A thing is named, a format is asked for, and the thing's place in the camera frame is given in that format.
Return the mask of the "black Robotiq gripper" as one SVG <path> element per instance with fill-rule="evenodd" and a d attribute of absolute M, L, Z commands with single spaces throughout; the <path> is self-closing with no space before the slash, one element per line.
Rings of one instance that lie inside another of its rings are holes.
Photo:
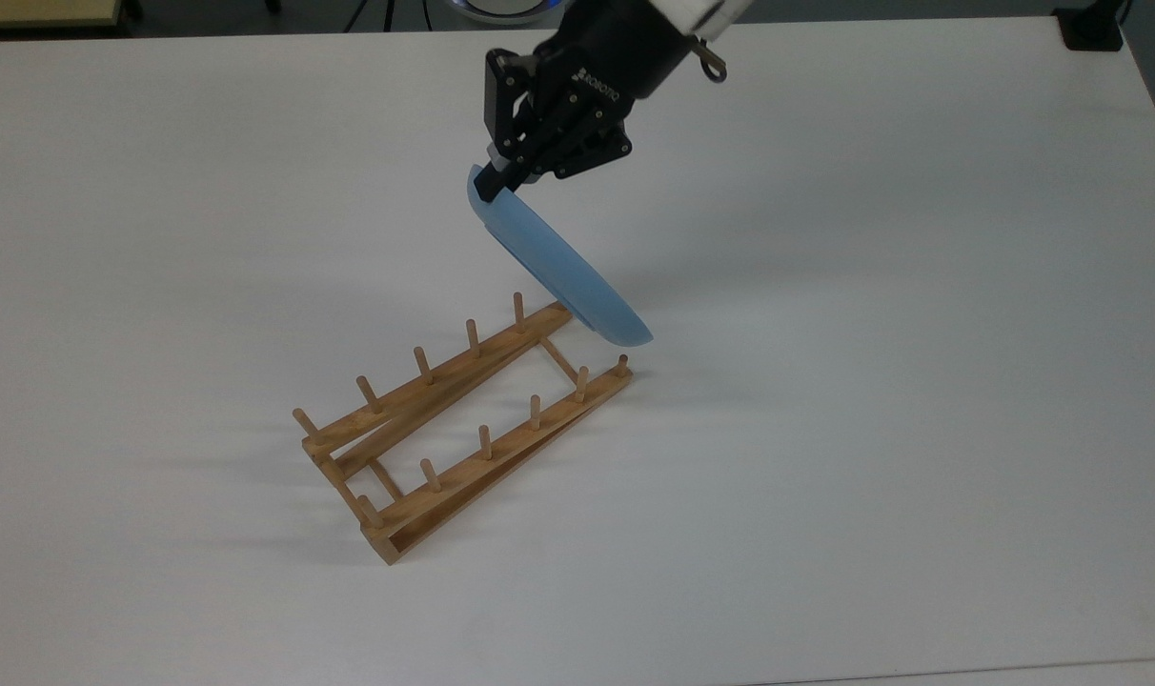
<path fill-rule="evenodd" d="M 564 179 L 621 159 L 633 144 L 624 121 L 634 100 L 650 96 L 690 52 L 681 33 L 650 1 L 573 1 L 556 33 L 534 53 L 494 49 L 485 55 L 483 122 L 491 161 L 475 178 L 480 201 L 554 174 Z M 562 91 L 544 103 L 534 94 L 544 65 L 564 75 L 583 67 L 621 96 L 613 103 L 593 91 Z"/>

